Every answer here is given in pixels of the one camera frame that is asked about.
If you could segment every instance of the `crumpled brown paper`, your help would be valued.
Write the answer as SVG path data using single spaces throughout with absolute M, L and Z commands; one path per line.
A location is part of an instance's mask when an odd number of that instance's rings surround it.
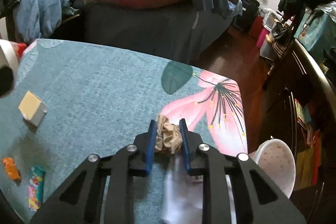
M 157 134 L 155 152 L 161 152 L 170 156 L 178 152 L 182 146 L 182 135 L 180 127 L 169 123 L 169 119 L 164 115 L 157 117 Z

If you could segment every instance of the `table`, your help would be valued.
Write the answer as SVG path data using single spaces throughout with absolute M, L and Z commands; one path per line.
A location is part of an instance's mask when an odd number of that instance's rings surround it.
M 28 90 L 48 106 L 38 128 L 18 110 Z M 18 186 L 0 169 L 0 188 L 28 223 L 33 163 L 46 170 L 46 200 L 89 154 L 116 153 L 146 132 L 159 113 L 172 123 L 185 118 L 189 130 L 222 153 L 247 152 L 235 81 L 129 50 L 38 39 L 21 61 L 14 91 L 0 100 L 0 156 L 13 157 L 22 178 Z M 156 154 L 154 161 L 150 177 L 135 178 L 135 223 L 160 222 L 169 158 Z

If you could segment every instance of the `black suitcase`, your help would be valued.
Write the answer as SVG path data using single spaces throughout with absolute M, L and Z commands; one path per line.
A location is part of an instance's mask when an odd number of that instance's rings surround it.
M 257 0 L 241 0 L 243 3 L 243 15 L 237 15 L 234 19 L 234 27 L 248 32 L 257 15 L 259 2 Z

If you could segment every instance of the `teal wrapper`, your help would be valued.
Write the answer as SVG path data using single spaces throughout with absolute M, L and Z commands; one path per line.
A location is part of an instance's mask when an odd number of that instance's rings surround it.
M 33 164 L 29 176 L 28 204 L 29 209 L 34 212 L 41 208 L 43 202 L 44 174 L 45 171 L 41 167 Z

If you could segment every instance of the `white cup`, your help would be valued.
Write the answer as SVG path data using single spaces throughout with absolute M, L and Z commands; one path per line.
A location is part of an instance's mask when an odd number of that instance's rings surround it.
M 296 170 L 295 160 L 288 145 L 282 140 L 268 140 L 249 156 L 289 198 L 294 188 Z

